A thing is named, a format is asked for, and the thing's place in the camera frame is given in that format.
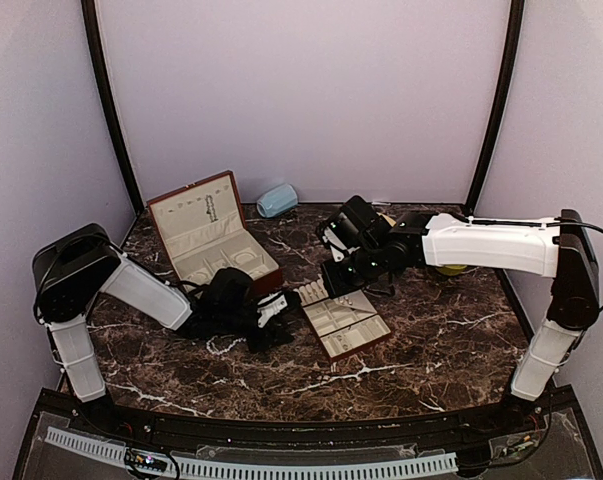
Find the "red earring tray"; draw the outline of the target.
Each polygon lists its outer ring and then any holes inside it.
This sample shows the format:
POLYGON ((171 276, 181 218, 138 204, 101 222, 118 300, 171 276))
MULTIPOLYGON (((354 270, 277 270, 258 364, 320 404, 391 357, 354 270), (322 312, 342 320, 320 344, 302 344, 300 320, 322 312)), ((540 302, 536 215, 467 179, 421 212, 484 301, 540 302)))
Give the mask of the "red earring tray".
POLYGON ((330 298, 319 278, 295 289, 319 345, 331 364, 391 336, 391 329, 361 291, 330 298))

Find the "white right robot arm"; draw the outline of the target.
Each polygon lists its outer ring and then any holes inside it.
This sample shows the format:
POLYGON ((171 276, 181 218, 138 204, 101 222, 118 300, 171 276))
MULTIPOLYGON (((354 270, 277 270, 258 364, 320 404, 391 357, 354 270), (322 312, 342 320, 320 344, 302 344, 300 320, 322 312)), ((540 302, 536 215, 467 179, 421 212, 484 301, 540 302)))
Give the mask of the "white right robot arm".
POLYGON ((355 195, 321 221, 316 235, 332 259, 321 265, 332 298, 363 289, 409 268, 477 266, 515 270, 553 281, 545 320, 516 367, 509 392, 491 413, 502 434, 515 432, 574 345, 598 320, 599 266, 575 210, 532 220, 409 211, 390 222, 355 195))

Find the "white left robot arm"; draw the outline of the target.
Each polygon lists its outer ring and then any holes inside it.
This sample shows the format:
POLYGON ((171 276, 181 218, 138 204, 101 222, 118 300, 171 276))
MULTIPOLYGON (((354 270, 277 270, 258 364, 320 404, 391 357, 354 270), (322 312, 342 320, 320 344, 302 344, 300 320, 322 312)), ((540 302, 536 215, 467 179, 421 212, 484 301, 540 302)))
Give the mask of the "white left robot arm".
POLYGON ((82 417, 101 436, 122 427, 111 406, 92 342, 112 307, 154 321, 155 330, 194 340, 233 335, 253 352, 291 342, 283 316, 299 309, 298 292, 257 294, 250 276, 223 267, 206 284, 170 282, 130 257, 98 224, 90 223, 43 247, 32 260, 33 316, 51 343, 82 417))

